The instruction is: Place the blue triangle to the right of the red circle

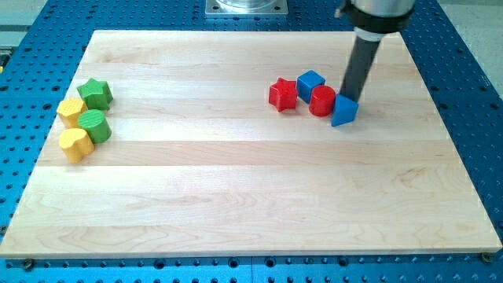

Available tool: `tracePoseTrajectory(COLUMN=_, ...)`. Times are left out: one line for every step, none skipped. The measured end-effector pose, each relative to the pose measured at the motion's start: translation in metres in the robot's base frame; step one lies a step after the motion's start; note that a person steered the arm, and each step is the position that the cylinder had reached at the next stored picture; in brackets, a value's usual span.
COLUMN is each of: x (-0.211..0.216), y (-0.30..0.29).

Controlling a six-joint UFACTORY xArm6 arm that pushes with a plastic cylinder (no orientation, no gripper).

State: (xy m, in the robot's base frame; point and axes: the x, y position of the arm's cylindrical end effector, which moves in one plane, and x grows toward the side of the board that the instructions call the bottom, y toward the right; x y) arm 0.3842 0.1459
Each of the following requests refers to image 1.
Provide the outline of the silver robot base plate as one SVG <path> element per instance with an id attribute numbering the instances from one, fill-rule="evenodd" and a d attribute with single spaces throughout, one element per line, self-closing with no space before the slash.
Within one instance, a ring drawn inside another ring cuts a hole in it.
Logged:
<path id="1" fill-rule="evenodd" d="M 287 0 L 207 0 L 207 16 L 286 15 Z"/>

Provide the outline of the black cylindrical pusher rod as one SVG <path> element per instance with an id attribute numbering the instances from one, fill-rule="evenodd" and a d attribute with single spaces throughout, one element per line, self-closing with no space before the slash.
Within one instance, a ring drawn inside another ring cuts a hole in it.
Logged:
<path id="1" fill-rule="evenodd" d="M 347 69 L 340 87 L 340 93 L 358 102 L 373 65 L 380 41 L 367 41 L 357 37 L 348 61 Z"/>

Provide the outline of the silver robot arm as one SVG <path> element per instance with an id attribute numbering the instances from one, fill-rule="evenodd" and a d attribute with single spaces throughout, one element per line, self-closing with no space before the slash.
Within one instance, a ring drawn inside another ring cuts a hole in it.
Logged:
<path id="1" fill-rule="evenodd" d="M 381 40 L 404 29 L 414 7 L 414 0 L 343 0 L 340 3 L 335 17 L 348 16 L 356 34 L 341 94 L 359 101 Z"/>

